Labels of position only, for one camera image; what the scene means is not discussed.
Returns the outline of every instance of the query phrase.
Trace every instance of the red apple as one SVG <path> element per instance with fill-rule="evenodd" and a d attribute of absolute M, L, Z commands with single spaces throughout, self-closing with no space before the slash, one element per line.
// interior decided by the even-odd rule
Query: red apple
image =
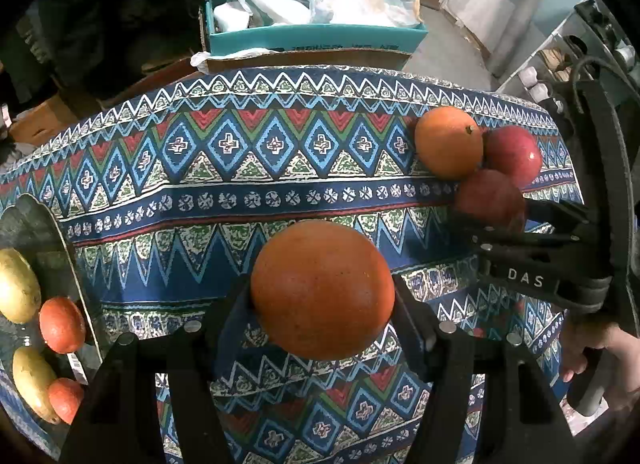
<path fill-rule="evenodd" d="M 523 231 L 526 222 L 524 197 L 510 178 L 497 170 L 478 170 L 462 181 L 453 208 L 487 226 L 513 232 Z"/>
<path fill-rule="evenodd" d="M 524 188 L 542 168 L 538 142 L 528 130 L 507 125 L 488 131 L 484 140 L 486 166 L 508 175 L 513 184 Z"/>

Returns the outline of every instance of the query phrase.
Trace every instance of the patterned tablecloth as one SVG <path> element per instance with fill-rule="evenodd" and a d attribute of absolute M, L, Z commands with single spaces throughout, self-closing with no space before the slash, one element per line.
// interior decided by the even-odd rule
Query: patterned tablecloth
<path fill-rule="evenodd" d="M 580 200 L 564 143 L 537 106 L 396 71 L 306 66 L 176 83 L 89 118 L 0 175 L 0 207 L 24 192 L 50 207 L 111 340 L 164 335 L 199 317 L 274 233 L 315 217 L 365 234 L 441 319 L 493 339 L 518 332 L 554 383 L 561 312 L 478 287 L 474 258 L 444 227 L 455 183 L 415 157 L 415 121 L 442 105 L 481 127 L 526 127 L 544 158 L 526 197 Z M 0 385 L 17 426 L 57 455 L 2 370 Z M 165 376 L 157 385 L 166 456 L 181 463 Z M 401 463 L 429 390 L 391 325 L 362 354 L 319 362 L 271 345 L 253 322 L 211 385 L 228 446 L 246 464 Z M 482 394 L 476 376 L 461 460 L 478 436 Z"/>

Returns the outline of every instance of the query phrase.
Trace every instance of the orange fruit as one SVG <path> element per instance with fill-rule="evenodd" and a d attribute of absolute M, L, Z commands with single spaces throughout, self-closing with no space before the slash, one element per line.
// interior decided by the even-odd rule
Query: orange fruit
<path fill-rule="evenodd" d="M 58 354 L 77 351 L 84 343 L 84 318 L 67 297 L 49 298 L 40 310 L 40 332 L 49 348 Z"/>
<path fill-rule="evenodd" d="M 386 261 L 364 235 L 307 220 L 264 245 L 251 297 L 274 343 L 300 357 L 338 360 L 373 343 L 391 316 L 395 289 Z"/>
<path fill-rule="evenodd" d="M 415 149 L 439 179 L 464 179 L 482 163 L 482 131 L 456 107 L 437 107 L 418 120 Z"/>
<path fill-rule="evenodd" d="M 84 398 L 84 390 L 79 383 L 67 378 L 58 378 L 47 390 L 49 402 L 54 411 L 67 424 L 71 424 Z"/>

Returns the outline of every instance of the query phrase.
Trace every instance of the metal bolt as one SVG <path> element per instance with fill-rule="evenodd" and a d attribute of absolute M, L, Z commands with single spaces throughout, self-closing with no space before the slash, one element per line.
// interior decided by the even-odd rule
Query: metal bolt
<path fill-rule="evenodd" d="M 441 321 L 439 327 L 446 334 L 453 334 L 457 329 L 456 324 L 452 321 Z"/>
<path fill-rule="evenodd" d="M 522 338 L 517 332 L 510 332 L 507 335 L 507 341 L 514 347 L 519 347 L 522 344 Z"/>
<path fill-rule="evenodd" d="M 136 339 L 138 339 L 138 336 L 136 336 L 132 332 L 125 332 L 118 336 L 118 345 L 129 345 L 133 340 Z"/>
<path fill-rule="evenodd" d="M 202 323 L 200 323 L 196 319 L 192 319 L 184 324 L 185 332 L 197 332 L 202 327 Z"/>

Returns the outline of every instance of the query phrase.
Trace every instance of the barcode sticker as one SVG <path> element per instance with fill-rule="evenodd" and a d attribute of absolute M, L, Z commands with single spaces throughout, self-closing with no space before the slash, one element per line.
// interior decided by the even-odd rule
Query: barcode sticker
<path fill-rule="evenodd" d="M 73 352 L 70 352 L 66 355 L 69 359 L 69 364 L 71 365 L 71 370 L 73 370 L 74 375 L 76 377 L 76 381 L 80 384 L 89 384 L 89 381 L 86 380 L 86 374 L 84 373 L 84 368 L 82 368 L 82 364 Z"/>

